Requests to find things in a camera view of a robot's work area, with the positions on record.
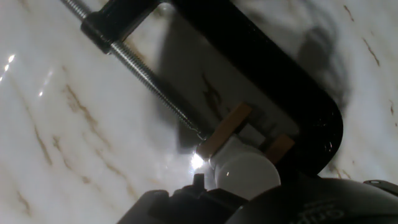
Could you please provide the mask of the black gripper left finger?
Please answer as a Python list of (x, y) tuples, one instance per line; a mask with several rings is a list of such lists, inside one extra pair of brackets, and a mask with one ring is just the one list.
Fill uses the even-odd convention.
[(161, 224), (163, 221), (151, 214), (155, 205), (160, 205), (169, 198), (165, 190), (151, 190), (144, 193), (124, 214), (117, 224)]

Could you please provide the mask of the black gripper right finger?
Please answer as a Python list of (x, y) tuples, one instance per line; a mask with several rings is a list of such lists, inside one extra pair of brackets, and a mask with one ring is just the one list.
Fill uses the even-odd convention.
[(170, 224), (224, 224), (247, 202), (223, 189), (207, 190), (205, 175), (196, 174), (191, 185), (158, 198), (149, 214)]

